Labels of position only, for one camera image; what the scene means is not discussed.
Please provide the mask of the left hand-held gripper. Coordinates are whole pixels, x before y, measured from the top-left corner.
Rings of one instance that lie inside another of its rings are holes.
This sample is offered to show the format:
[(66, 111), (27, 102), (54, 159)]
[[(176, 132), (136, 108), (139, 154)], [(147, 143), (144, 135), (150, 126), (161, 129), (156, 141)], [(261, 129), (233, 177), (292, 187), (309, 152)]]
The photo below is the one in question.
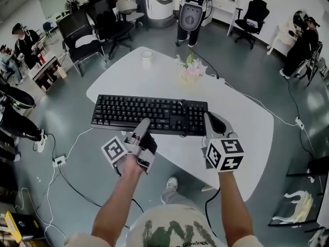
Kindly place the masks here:
[(101, 150), (117, 174), (121, 174), (121, 166), (127, 155), (137, 157), (137, 164), (148, 174), (155, 161), (157, 144), (147, 133), (151, 120), (144, 118), (130, 136), (121, 141), (117, 136), (101, 147)]

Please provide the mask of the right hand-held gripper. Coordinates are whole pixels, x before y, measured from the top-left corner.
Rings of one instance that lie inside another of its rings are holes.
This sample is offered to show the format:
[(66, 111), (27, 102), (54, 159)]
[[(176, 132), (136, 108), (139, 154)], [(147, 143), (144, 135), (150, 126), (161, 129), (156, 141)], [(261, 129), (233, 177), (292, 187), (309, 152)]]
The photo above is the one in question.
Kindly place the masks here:
[(225, 118), (213, 112), (206, 112), (204, 121), (206, 139), (201, 151), (206, 169), (212, 169), (218, 173), (237, 170), (245, 152), (238, 135), (233, 132), (232, 125)]

